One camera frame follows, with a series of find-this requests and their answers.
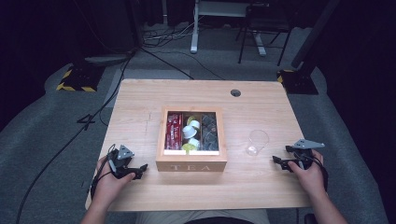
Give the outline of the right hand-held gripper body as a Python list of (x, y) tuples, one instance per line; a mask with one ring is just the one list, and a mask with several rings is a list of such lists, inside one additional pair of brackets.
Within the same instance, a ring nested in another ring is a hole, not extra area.
[(292, 146), (286, 146), (286, 150), (294, 156), (293, 161), (300, 168), (307, 170), (314, 161), (312, 149), (321, 147), (325, 147), (325, 144), (306, 139), (300, 139)]

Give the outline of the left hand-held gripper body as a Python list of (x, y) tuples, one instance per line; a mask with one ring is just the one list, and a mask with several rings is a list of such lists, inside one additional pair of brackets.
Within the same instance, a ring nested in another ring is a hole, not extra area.
[(135, 176), (135, 173), (141, 173), (139, 168), (128, 167), (133, 156), (134, 153), (124, 145), (121, 145), (120, 149), (111, 149), (107, 153), (110, 171), (117, 179), (124, 178), (128, 174)]

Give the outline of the wooden tea box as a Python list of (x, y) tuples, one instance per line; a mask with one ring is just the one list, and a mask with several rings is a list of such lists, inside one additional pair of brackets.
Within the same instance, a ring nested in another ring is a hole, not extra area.
[[(180, 113), (181, 121), (181, 148), (170, 150), (165, 148), (165, 133), (167, 116), (171, 112)], [(187, 118), (195, 116), (202, 126), (202, 116), (205, 113), (215, 113), (218, 129), (218, 151), (202, 150), (202, 130), (197, 131), (193, 137), (200, 141), (200, 147), (185, 151), (182, 149), (189, 139), (183, 137), (182, 129), (187, 125)], [(197, 106), (166, 106), (163, 108), (161, 128), (159, 132), (158, 149), (156, 155), (157, 169), (160, 172), (223, 172), (227, 163), (227, 149), (223, 131), (222, 110), (219, 107), (197, 107)]]

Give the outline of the person's right hand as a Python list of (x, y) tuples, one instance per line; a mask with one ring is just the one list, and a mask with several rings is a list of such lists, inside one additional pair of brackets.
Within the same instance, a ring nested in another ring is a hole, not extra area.
[(300, 168), (293, 161), (289, 161), (288, 165), (290, 169), (297, 175), (301, 186), (311, 199), (327, 195), (324, 188), (321, 168), (314, 161), (307, 170)]

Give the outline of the person's left hand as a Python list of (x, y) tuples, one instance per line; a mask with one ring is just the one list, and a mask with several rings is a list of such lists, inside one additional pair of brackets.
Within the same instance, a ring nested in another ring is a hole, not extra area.
[(134, 174), (128, 174), (124, 178), (117, 179), (111, 173), (106, 157), (101, 158), (97, 162), (97, 173), (99, 174), (99, 181), (92, 201), (101, 201), (109, 203), (109, 205), (113, 203), (124, 187), (134, 178)]

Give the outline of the clear glass cup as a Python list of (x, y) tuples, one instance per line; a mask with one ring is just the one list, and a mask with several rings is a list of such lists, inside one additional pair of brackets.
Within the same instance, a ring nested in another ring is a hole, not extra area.
[(269, 143), (269, 136), (264, 130), (253, 130), (248, 136), (246, 153), (257, 156)]

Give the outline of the stack of red packets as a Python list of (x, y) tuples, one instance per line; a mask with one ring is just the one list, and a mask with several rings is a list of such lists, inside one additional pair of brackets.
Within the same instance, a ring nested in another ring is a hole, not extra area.
[(182, 116), (180, 113), (171, 112), (168, 114), (164, 144), (166, 149), (180, 150), (182, 142), (181, 121)]

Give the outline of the striped black stand base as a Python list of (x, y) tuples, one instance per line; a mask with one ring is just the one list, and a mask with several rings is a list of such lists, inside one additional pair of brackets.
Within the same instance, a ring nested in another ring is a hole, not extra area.
[(105, 68), (101, 66), (70, 66), (64, 73), (56, 90), (95, 92), (98, 90), (104, 71)]
[(276, 80), (288, 94), (317, 95), (318, 90), (310, 76), (300, 71), (283, 69), (276, 72)]

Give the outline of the pile of dark tea bags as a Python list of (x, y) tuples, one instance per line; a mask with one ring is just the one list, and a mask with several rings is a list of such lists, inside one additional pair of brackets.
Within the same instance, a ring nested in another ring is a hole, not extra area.
[(218, 129), (215, 113), (205, 113), (202, 116), (202, 150), (218, 151)]

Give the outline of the black slanted stand pole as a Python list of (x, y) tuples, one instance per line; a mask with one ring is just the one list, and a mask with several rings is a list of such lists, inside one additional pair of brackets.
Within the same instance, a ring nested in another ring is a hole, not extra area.
[(318, 42), (319, 36), (331, 18), (333, 12), (339, 5), (339, 2), (340, 0), (329, 0), (326, 6), (323, 8), (310, 34), (307, 36), (296, 56), (292, 60), (290, 65), (293, 68), (300, 68), (301, 66), (308, 63), (309, 58), (314, 54), (315, 45)]

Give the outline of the black chair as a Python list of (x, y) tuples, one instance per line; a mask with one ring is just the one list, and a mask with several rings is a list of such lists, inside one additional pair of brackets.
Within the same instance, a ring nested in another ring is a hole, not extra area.
[(277, 62), (277, 65), (280, 65), (290, 39), (291, 30), (291, 19), (287, 16), (285, 9), (278, 0), (250, 0), (245, 9), (245, 18), (235, 38), (235, 40), (238, 40), (239, 36), (242, 36), (238, 62), (241, 63), (242, 61), (247, 33), (275, 34), (276, 36), (271, 40), (270, 45), (274, 43), (280, 34), (285, 34), (286, 38)]

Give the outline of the white desk frame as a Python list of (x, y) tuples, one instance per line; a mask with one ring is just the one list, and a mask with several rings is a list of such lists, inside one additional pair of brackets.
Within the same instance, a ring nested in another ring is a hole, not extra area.
[(243, 18), (248, 3), (232, 2), (231, 0), (194, 0), (193, 31), (191, 37), (191, 53), (198, 51), (199, 19), (203, 16)]

